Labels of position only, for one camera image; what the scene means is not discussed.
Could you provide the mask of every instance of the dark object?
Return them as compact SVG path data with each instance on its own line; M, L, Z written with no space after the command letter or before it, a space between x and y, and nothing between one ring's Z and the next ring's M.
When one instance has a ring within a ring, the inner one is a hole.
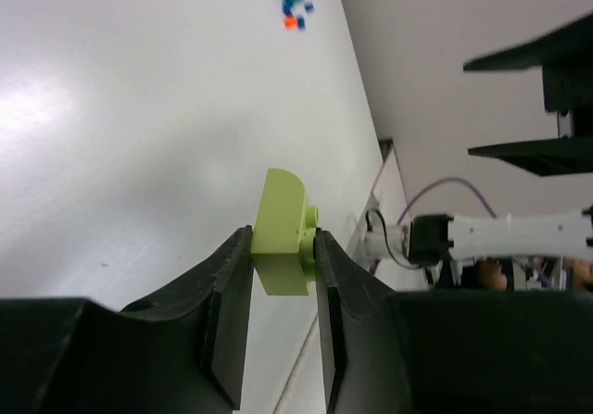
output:
M593 14L532 42L465 64L465 71L542 67L544 103L562 139L472 148L538 176L593 172Z
M121 313L84 298L0 302L3 413L239 409L251 228Z
M330 233L316 252L327 412L593 411L592 299L396 293Z
M410 224L408 261L418 267L435 266L450 260L448 250L453 242L448 239L449 215L422 215Z

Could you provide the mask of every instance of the wall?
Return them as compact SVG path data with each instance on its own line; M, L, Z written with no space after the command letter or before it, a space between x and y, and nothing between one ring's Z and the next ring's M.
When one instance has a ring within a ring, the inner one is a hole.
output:
M375 127L392 135L408 198L460 175L499 213L546 213L591 204L591 175L540 179L496 160L468 157L483 144L551 138L540 71L464 74L464 61L519 43L593 9L593 0L343 0ZM448 186L413 213L485 215Z

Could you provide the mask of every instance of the black joint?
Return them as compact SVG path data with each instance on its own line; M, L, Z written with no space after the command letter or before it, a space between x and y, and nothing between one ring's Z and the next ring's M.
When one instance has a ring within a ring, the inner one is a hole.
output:
M449 215L425 215L410 224L408 260L420 267L435 266L439 261L451 260L448 250L453 241L448 239Z

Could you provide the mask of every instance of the table surface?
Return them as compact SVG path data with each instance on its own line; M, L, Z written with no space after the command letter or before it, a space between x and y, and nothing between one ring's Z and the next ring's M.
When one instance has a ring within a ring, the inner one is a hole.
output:
M121 308L255 221L290 169L343 245L381 165L340 0L0 0L0 296ZM254 280L242 412L271 413L314 297Z

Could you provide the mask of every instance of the lime green toy block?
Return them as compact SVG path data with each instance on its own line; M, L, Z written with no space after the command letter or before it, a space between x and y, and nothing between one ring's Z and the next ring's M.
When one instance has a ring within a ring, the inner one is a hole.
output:
M319 214L293 173L269 169L253 230L251 260L268 295L309 295Z

